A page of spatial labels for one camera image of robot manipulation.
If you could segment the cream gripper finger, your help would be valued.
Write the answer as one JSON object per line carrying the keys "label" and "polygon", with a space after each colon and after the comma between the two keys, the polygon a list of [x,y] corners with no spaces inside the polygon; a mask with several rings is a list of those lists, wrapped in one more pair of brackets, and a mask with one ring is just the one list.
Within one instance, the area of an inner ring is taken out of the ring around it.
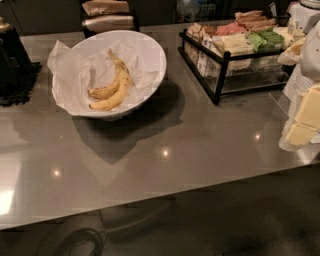
{"label": "cream gripper finger", "polygon": [[283,65],[292,66],[301,62],[302,47],[305,43],[305,38],[299,39],[287,48],[278,57],[278,62]]}
{"label": "cream gripper finger", "polygon": [[286,140],[294,146],[306,145],[320,130],[320,85],[309,88],[302,97]]}

